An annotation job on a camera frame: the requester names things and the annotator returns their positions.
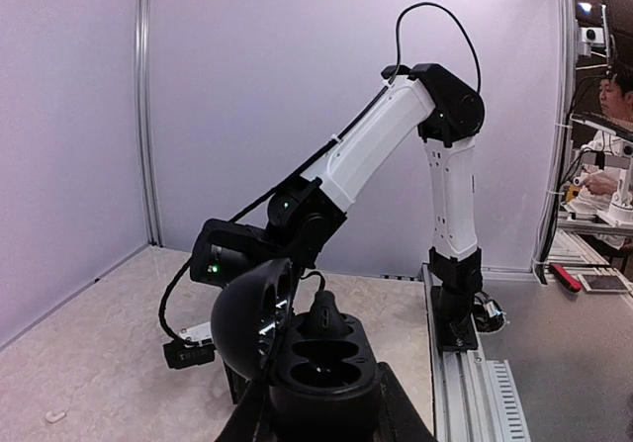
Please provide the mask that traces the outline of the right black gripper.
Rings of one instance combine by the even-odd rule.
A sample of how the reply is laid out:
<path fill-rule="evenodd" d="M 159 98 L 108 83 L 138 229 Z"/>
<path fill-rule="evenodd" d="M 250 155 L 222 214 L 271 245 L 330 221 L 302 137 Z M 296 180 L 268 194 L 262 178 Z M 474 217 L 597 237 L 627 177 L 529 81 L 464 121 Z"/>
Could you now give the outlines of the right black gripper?
<path fill-rule="evenodd" d="M 343 338 L 348 334 L 346 322 L 331 291 L 317 291 L 309 312 L 309 337 Z M 229 394 L 233 404 L 238 405 L 246 393 L 249 381 L 225 364 Z"/>

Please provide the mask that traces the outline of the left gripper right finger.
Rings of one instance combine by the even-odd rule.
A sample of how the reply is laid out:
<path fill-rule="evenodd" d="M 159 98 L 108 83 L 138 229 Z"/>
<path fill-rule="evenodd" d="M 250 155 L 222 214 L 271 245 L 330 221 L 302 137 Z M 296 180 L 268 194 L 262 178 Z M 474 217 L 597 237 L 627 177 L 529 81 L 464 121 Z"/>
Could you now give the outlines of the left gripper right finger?
<path fill-rule="evenodd" d="M 414 408 L 394 371 L 380 362 L 380 410 L 375 440 L 382 442 L 435 442 L 436 438 Z"/>

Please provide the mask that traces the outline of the black earbud charging case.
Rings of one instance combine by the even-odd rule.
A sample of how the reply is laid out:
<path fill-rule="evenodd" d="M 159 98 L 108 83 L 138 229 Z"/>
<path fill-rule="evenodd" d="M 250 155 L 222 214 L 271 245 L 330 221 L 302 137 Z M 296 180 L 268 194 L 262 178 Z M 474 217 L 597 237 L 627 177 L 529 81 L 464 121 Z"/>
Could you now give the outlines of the black earbud charging case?
<path fill-rule="evenodd" d="M 339 310 L 345 337 L 309 337 L 311 308 L 293 310 L 299 282 L 287 259 L 233 279 L 212 309 L 217 351 L 249 383 L 265 378 L 271 441 L 369 441 L 381 377 L 363 325 Z"/>

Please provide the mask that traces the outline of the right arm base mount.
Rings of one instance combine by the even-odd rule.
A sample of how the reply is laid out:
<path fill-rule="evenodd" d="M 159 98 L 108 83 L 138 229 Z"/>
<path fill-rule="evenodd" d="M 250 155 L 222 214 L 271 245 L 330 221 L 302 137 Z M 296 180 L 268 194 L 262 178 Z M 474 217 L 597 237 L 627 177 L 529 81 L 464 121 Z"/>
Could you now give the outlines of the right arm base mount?
<path fill-rule="evenodd" d="M 440 353 L 474 351 L 479 333 L 495 333 L 505 325 L 505 313 L 484 291 L 465 301 L 444 293 L 440 286 L 430 290 L 436 347 Z"/>

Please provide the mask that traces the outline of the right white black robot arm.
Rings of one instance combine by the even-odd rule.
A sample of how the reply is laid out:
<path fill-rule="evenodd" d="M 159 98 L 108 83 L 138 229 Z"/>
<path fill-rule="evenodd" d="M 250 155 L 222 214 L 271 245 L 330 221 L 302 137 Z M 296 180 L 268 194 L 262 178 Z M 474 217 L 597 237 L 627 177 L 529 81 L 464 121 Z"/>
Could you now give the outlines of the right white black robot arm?
<path fill-rule="evenodd" d="M 439 280 L 431 292 L 437 346 L 442 352 L 474 350 L 472 306 L 483 277 L 473 159 L 484 122 L 483 99 L 435 63 L 390 66 L 382 76 L 383 88 L 357 118 L 264 195 L 264 226 L 239 219 L 204 223 L 190 277 L 225 287 L 273 260 L 288 262 L 294 272 L 314 268 L 368 181 L 416 133 L 431 174 L 429 269 Z"/>

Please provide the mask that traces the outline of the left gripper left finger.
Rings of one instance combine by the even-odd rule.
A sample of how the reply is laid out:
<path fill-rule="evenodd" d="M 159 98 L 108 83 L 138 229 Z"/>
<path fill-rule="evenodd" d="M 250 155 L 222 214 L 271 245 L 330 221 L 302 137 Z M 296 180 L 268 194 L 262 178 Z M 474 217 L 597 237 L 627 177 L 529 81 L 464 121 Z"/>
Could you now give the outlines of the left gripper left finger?
<path fill-rule="evenodd" d="M 264 377 L 251 381 L 216 442 L 272 440 L 268 411 L 268 386 Z"/>

